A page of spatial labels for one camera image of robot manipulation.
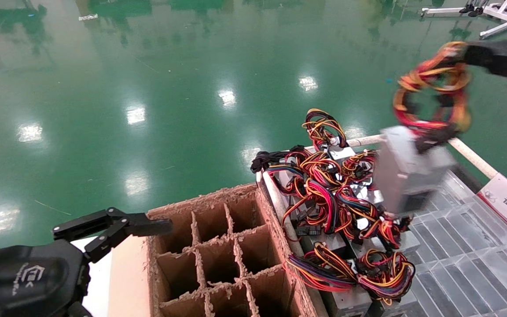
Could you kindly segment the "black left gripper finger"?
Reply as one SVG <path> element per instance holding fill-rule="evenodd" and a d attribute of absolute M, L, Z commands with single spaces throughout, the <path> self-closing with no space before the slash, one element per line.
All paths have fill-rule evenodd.
<path fill-rule="evenodd" d="M 145 213 L 127 214 L 109 207 L 92 214 L 57 225 L 53 230 L 54 240 L 68 242 L 84 239 L 97 233 L 84 247 L 86 258 L 97 263 L 111 249 L 129 236 L 169 235 L 173 232 L 171 219 L 149 219 Z"/>

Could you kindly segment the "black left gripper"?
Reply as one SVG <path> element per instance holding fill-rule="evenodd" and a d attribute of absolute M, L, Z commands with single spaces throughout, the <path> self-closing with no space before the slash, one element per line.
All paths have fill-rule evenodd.
<path fill-rule="evenodd" d="M 65 240 L 0 249 L 0 317 L 89 317 L 90 267 Z"/>

